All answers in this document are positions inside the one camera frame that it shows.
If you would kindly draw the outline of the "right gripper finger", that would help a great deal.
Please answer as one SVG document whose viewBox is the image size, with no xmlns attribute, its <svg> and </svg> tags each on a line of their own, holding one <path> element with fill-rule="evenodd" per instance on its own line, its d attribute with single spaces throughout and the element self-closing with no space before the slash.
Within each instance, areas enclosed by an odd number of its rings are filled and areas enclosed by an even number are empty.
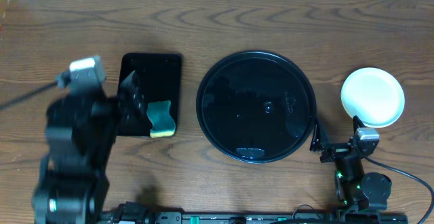
<svg viewBox="0 0 434 224">
<path fill-rule="evenodd" d="M 364 123 L 360 120 L 360 118 L 355 115 L 353 116 L 353 132 L 354 134 L 356 134 L 357 130 L 359 128 L 365 128 L 366 126 L 364 125 Z"/>
<path fill-rule="evenodd" d="M 329 144 L 330 140 L 326 130 L 320 120 L 316 118 L 309 151 L 323 151 L 328 148 Z"/>
</svg>

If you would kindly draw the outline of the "light blue plate top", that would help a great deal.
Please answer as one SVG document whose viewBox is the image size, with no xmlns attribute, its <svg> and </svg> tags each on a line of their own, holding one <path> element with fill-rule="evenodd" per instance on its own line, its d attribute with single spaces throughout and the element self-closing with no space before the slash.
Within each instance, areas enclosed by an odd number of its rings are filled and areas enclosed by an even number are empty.
<svg viewBox="0 0 434 224">
<path fill-rule="evenodd" d="M 350 117 L 357 116 L 372 128 L 395 123 L 406 103 L 403 88 L 394 76 L 375 67 L 352 72 L 342 85 L 340 99 Z"/>
</svg>

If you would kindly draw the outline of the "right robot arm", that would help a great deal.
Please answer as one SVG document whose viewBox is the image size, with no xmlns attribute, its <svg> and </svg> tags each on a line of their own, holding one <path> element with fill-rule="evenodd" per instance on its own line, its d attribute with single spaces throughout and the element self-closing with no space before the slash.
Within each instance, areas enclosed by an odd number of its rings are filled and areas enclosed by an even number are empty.
<svg viewBox="0 0 434 224">
<path fill-rule="evenodd" d="M 353 135 L 346 143 L 331 143 L 318 119 L 315 120 L 309 148 L 320 152 L 320 162 L 336 167 L 335 185 L 338 200 L 344 206 L 336 211 L 336 218 L 344 220 L 348 214 L 378 214 L 387 209 L 391 194 L 391 179 L 377 172 L 366 173 L 361 160 L 373 154 L 379 143 L 379 133 L 353 117 Z"/>
</svg>

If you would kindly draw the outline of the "green sponge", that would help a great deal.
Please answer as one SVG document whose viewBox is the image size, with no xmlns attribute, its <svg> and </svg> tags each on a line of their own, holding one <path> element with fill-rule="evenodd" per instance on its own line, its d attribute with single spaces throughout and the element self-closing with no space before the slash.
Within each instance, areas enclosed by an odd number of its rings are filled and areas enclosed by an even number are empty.
<svg viewBox="0 0 434 224">
<path fill-rule="evenodd" d="M 170 115 L 171 101 L 159 101 L 148 104 L 146 115 L 152 124 L 151 138 L 170 137 L 175 134 L 176 123 Z"/>
</svg>

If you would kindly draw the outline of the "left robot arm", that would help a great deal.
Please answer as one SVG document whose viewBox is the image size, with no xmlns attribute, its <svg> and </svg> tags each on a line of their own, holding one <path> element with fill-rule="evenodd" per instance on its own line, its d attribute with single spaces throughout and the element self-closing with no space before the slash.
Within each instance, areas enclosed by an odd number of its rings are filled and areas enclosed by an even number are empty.
<svg viewBox="0 0 434 224">
<path fill-rule="evenodd" d="M 65 71 L 58 83 L 69 87 L 64 98 L 47 109 L 48 154 L 41 160 L 33 195 L 36 223 L 154 223 L 146 207 L 126 202 L 103 211 L 106 176 L 117 136 L 119 108 L 102 89 L 94 71 Z"/>
</svg>

